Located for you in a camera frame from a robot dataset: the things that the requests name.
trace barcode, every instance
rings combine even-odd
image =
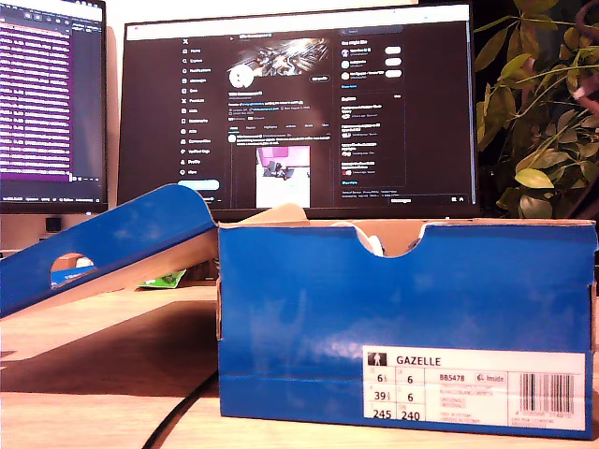
[[[574,412],[574,376],[520,374],[520,409],[527,412]]]

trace computer monitor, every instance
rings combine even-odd
[[[106,7],[0,0],[0,210],[108,207]]]
[[[478,214],[469,4],[128,23],[118,202]]]

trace black cable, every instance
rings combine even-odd
[[[175,428],[179,420],[183,417],[185,412],[194,405],[194,403],[201,398],[202,393],[208,385],[214,380],[218,379],[218,371],[214,372],[208,379],[202,382],[192,391],[186,398],[184,398],[172,411],[162,420],[156,430],[150,435],[150,438],[143,445],[142,449],[159,449],[164,444],[167,436],[170,434],[172,429]]]

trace houseplant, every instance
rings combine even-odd
[[[599,69],[599,47],[572,22],[549,17],[558,0],[514,3],[518,16],[475,30],[499,30],[477,54],[476,71],[507,45],[497,81],[486,85],[476,104],[479,150],[503,140],[497,160],[481,171],[487,170],[485,179],[496,192],[491,214],[561,218],[599,174],[599,119],[573,97],[581,81]],[[559,34],[559,48],[541,48],[539,32]]]

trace white label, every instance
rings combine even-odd
[[[585,355],[364,346],[364,416],[585,429]]]

